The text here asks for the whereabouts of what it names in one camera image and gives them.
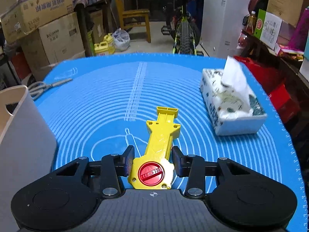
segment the red logo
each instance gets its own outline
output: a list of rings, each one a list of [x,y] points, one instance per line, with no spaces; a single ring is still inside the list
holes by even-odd
[[[260,30],[262,26],[263,26],[263,21],[261,19],[258,19],[256,22],[256,28]]]

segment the gray scissors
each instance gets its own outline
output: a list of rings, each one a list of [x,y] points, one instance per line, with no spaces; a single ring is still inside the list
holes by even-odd
[[[28,87],[28,90],[29,90],[30,95],[32,96],[33,100],[36,100],[40,96],[42,96],[42,94],[44,92],[46,92],[47,90],[49,90],[50,88],[63,85],[63,84],[70,82],[72,80],[73,80],[72,78],[68,78],[68,79],[61,80],[61,81],[58,81],[58,82],[55,82],[55,83],[49,84],[49,85],[44,83],[44,82],[35,82]]]

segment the white box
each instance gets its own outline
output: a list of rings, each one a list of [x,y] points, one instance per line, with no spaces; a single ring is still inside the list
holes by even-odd
[[[304,61],[302,61],[302,66],[300,67],[299,73],[309,81],[309,60],[305,57]]]
[[[223,69],[203,69],[200,90],[216,135],[255,134],[267,114],[250,88],[251,110],[242,111],[242,101],[221,84]]]

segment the yellow plastic toy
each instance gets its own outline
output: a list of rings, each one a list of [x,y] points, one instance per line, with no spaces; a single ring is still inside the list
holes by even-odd
[[[157,121],[147,120],[150,132],[145,154],[133,160],[128,181],[135,189],[170,189],[174,165],[169,163],[172,141],[180,135],[180,124],[173,123],[178,109],[157,107]]]
[[[106,41],[109,45],[109,54],[115,53],[115,43],[114,38],[112,37],[112,33],[108,33],[104,36],[104,41]]]
[[[109,45],[106,41],[95,43],[95,55],[109,55]]]

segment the plastic bag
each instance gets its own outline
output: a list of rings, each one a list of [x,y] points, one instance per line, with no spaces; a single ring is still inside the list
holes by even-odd
[[[115,48],[117,51],[125,51],[130,46],[130,36],[125,30],[119,28],[116,30],[112,37],[114,38]]]

